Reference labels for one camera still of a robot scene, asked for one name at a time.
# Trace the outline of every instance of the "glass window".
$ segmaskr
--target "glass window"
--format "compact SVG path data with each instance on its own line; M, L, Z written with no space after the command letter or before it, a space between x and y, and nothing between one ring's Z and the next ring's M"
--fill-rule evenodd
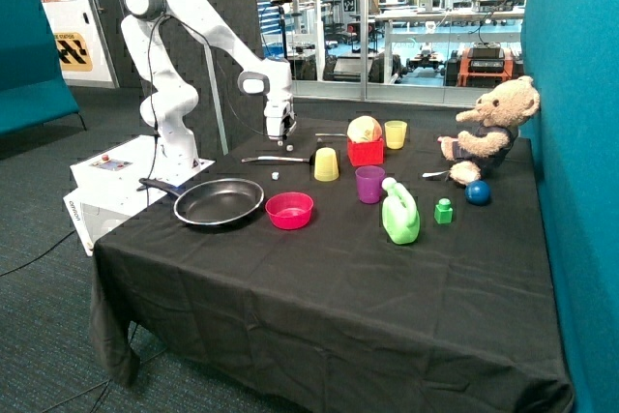
M526 0L292 0L258 6L265 54L298 96L470 105L523 73Z

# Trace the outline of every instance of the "teddy bear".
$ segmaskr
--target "teddy bear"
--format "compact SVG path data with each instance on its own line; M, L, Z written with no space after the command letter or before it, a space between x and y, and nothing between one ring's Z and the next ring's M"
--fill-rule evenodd
M466 186L497 168L512 149L518 127L539 109L540 94L530 76L505 81L479 97L475 108L456 115L460 123L479 122L475 133L462 131L457 138L438 138L443 156L456 162L449 171L450 177Z

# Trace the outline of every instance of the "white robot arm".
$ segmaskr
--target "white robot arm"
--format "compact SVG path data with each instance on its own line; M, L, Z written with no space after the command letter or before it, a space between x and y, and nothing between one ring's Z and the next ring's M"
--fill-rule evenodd
M140 76L157 89L142 103L140 113L150 126L157 124L168 158L182 164L197 160L193 133L183 116L198 101L197 92L178 75L163 46L159 26L168 16L177 18L196 41L224 50L243 68L238 78L241 91L267 97L269 138L284 141L294 131L290 64L255 56L207 0L125 0L125 4L131 13L121 24L127 48Z

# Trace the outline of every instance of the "control box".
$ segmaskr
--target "control box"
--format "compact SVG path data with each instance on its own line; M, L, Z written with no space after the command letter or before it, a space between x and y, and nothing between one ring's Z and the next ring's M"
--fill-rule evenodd
M214 163L200 160L192 168L170 172L162 157L155 139L141 135L71 166L77 189L64 201L88 256L97 240L165 196L157 189L139 190L140 178L150 175L179 187Z

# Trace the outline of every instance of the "teal partition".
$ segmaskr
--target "teal partition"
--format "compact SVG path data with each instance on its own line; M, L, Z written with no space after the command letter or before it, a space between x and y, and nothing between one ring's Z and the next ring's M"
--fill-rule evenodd
M576 411L619 411L619 0L527 0L530 122Z
M41 0L0 0L0 134L77 113Z

